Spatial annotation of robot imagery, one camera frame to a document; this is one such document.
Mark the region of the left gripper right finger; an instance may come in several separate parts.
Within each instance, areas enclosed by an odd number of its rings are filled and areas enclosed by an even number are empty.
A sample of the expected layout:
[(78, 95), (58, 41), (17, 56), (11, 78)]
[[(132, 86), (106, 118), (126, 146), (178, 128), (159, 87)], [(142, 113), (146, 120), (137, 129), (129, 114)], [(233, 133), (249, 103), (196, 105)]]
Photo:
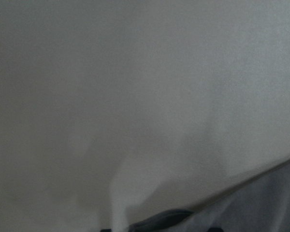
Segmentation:
[(207, 230), (207, 232), (224, 232), (224, 230), (220, 227), (211, 227)]

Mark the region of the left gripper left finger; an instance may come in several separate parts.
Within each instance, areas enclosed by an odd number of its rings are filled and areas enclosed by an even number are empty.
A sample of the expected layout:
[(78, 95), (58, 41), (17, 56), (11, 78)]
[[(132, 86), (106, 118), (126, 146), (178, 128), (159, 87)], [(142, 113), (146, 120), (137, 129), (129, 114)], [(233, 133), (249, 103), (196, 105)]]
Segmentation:
[(108, 228), (108, 229), (101, 229), (100, 232), (112, 232), (112, 229)]

